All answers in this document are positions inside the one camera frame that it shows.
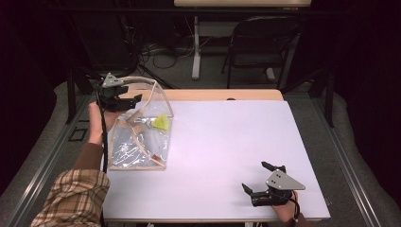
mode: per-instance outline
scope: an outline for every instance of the chair leg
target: chair leg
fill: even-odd
[[[65,124],[70,124],[77,114],[77,102],[75,92],[74,72],[71,69],[67,77],[67,94],[68,94],[68,118]]]
[[[226,58],[225,58],[224,63],[223,63],[223,67],[221,68],[221,73],[222,74],[224,73],[224,68],[225,68],[225,65],[227,64],[227,60],[228,60],[228,54],[226,55]]]
[[[231,60],[228,60],[227,89],[230,89],[230,80],[231,80]]]
[[[327,77],[327,88],[324,106],[324,118],[328,125],[334,128],[333,124],[333,93],[334,93],[334,72],[329,71]]]
[[[282,80],[283,80],[283,75],[284,75],[284,65],[281,66],[281,69],[280,69],[280,76],[279,76],[279,78],[277,80],[277,86],[276,86],[277,90],[280,90],[281,83],[282,83]]]

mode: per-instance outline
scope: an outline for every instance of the clear plastic bag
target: clear plastic bag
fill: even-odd
[[[129,90],[122,97],[142,95],[135,109],[120,115],[109,132],[109,169],[165,169],[173,121],[166,94],[156,80],[122,78]]]

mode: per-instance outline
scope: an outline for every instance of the dark curtain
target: dark curtain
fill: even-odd
[[[374,6],[373,10],[365,10],[368,5]],[[346,32],[355,32],[355,36],[341,36],[347,24],[335,18],[306,20],[288,83],[324,67],[337,50],[339,37],[353,38],[335,62],[335,92],[347,102],[360,154],[381,186],[401,206],[401,5],[397,0],[313,0],[311,9],[346,10],[351,6],[357,7],[360,14],[354,29]]]
[[[35,53],[28,50],[14,29],[10,21],[0,8],[0,75],[6,83],[2,84],[2,118],[3,148],[1,149],[2,162],[0,165],[0,193],[8,187],[20,166],[30,153],[42,133],[56,105],[56,95],[53,85],[58,81],[45,72],[52,71],[56,65],[41,68],[39,61],[50,61],[46,56],[34,58]],[[34,38],[36,45],[42,42]]]
[[[131,0],[131,6],[133,8],[171,9],[174,8],[174,1]],[[174,50],[176,44],[176,32],[178,31],[175,27],[176,21],[178,20],[177,18],[164,15],[133,15],[133,17],[135,21],[133,25],[139,28],[139,31],[146,39]]]
[[[357,148],[401,207],[401,5],[380,1],[342,61],[335,90],[347,102]]]
[[[1,1],[0,6],[19,42],[24,44],[39,65],[49,84],[54,88],[63,83],[66,80],[67,62],[50,32],[60,18],[45,13],[36,1],[6,0]]]

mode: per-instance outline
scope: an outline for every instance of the wooden table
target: wooden table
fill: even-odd
[[[311,0],[174,0],[176,7],[309,7]]]
[[[242,183],[267,189],[265,161],[304,184],[308,219],[330,218],[291,110],[276,90],[165,90],[174,111],[165,170],[108,171],[108,222],[277,220],[253,207]]]

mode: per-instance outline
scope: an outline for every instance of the human hand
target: human hand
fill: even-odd
[[[88,113],[89,113],[89,139],[88,143],[93,143],[93,144],[98,144],[102,145],[103,143],[103,138],[102,138],[102,123],[101,123],[101,114],[100,114],[100,109],[97,106],[96,102],[92,102],[89,104],[88,107]],[[106,122],[106,130],[109,131],[114,122],[115,119],[121,115],[123,112],[104,112],[104,119]]]
[[[298,198],[298,193],[296,191],[293,191],[291,198],[296,201]],[[288,201],[284,205],[272,206],[271,208],[277,214],[278,218],[283,222],[287,222],[290,219],[294,218],[295,203],[292,201]]]

